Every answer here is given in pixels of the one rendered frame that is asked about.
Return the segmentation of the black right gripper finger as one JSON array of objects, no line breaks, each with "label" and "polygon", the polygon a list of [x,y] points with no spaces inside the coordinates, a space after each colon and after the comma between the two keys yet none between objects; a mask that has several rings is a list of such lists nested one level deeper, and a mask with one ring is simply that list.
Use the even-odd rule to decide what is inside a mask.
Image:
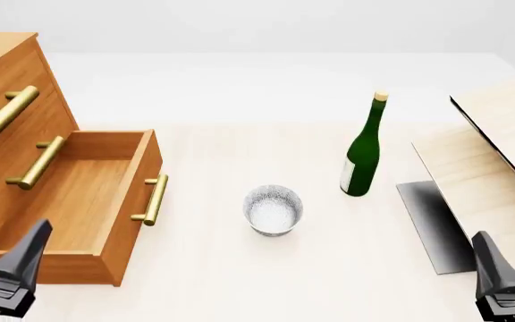
[{"label": "black right gripper finger", "polygon": [[477,267],[476,299],[495,294],[515,294],[515,269],[489,233],[479,231],[471,240]]}]

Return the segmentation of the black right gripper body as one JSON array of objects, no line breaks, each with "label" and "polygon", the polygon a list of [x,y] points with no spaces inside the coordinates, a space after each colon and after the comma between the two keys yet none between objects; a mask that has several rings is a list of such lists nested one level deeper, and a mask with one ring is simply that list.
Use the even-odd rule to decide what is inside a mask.
[{"label": "black right gripper body", "polygon": [[515,299],[486,295],[476,305],[485,322],[515,322]]}]

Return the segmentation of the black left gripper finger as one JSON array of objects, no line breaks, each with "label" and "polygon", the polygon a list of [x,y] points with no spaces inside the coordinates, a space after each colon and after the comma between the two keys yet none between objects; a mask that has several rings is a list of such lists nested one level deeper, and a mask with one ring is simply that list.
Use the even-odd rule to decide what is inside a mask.
[{"label": "black left gripper finger", "polygon": [[44,248],[53,230],[48,219],[39,219],[21,240],[0,258],[0,290],[35,292]]}]

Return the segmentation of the open wooden drawer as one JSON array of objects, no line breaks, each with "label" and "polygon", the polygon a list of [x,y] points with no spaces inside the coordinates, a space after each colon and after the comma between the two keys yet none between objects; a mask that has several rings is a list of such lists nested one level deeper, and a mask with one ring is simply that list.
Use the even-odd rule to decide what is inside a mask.
[{"label": "open wooden drawer", "polygon": [[48,219],[39,284],[120,286],[162,163],[152,130],[72,132],[32,190],[3,186],[0,258]]}]

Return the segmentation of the pale wooden rack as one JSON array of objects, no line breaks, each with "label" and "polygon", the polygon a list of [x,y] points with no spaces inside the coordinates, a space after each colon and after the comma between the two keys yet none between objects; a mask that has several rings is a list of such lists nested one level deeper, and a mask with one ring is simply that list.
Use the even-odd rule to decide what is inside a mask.
[{"label": "pale wooden rack", "polygon": [[515,267],[515,77],[450,100],[464,123],[412,146],[464,235],[488,232]]}]

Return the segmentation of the green wine bottle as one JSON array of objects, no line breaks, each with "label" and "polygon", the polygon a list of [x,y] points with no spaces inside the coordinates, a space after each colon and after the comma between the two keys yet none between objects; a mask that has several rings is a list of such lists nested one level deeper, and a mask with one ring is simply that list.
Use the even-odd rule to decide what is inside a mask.
[{"label": "green wine bottle", "polygon": [[347,195],[361,197],[370,189],[380,159],[379,126],[388,96],[385,90],[375,92],[365,125],[346,153],[340,188]]}]

